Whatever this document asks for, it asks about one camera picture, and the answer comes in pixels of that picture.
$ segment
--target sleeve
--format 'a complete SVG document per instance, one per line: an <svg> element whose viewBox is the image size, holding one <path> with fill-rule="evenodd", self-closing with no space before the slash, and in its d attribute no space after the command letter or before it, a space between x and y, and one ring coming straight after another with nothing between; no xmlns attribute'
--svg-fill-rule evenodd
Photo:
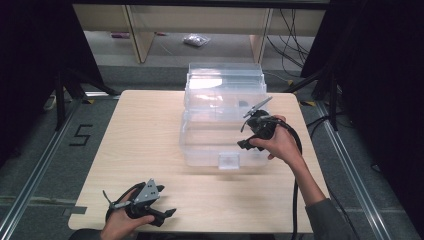
<svg viewBox="0 0 424 240"><path fill-rule="evenodd" d="M68 240L101 240L100 230L79 229Z"/></svg>
<svg viewBox="0 0 424 240"><path fill-rule="evenodd" d="M330 199L306 207L315 239L357 239Z"/></svg>

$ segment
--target light wood tabletop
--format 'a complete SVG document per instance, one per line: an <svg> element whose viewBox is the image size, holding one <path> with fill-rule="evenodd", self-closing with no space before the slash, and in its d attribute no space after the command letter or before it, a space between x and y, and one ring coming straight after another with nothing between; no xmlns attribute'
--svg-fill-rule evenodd
<svg viewBox="0 0 424 240"><path fill-rule="evenodd" d="M295 95L269 93L270 114L287 118L298 133L309 169L328 196L322 172ZM161 227L139 231L284 233L292 232L294 177L281 160L261 167L220 170L193 167L179 147L183 91L127 90L120 97L76 203L71 229L102 229L108 202L136 183L153 178L165 189L151 207L176 208ZM298 232L312 232L299 192Z"/></svg>

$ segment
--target clear plastic box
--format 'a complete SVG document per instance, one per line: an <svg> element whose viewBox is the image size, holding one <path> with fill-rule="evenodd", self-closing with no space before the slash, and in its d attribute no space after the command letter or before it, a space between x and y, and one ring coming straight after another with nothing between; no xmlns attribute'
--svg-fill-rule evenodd
<svg viewBox="0 0 424 240"><path fill-rule="evenodd" d="M237 145L253 135L249 128L241 133L243 115L266 98L259 64L190 64L180 132L186 163L220 169L266 165L266 151Z"/></svg>

